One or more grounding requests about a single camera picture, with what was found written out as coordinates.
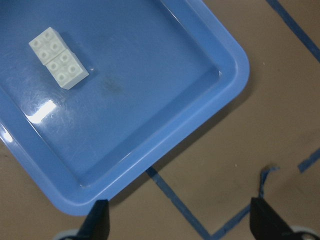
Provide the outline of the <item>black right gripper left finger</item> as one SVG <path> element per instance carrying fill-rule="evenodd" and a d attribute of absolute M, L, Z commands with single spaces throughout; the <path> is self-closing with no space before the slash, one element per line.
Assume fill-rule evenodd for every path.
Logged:
<path fill-rule="evenodd" d="M 107 240 L 110 234 L 109 201 L 97 200 L 77 232 L 76 240 Z"/>

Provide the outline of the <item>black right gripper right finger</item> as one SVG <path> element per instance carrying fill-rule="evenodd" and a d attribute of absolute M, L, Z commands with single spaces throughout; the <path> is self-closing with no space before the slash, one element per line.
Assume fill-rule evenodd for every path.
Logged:
<path fill-rule="evenodd" d="M 260 197 L 250 201 L 249 227 L 256 240 L 299 240 L 289 225 Z"/>

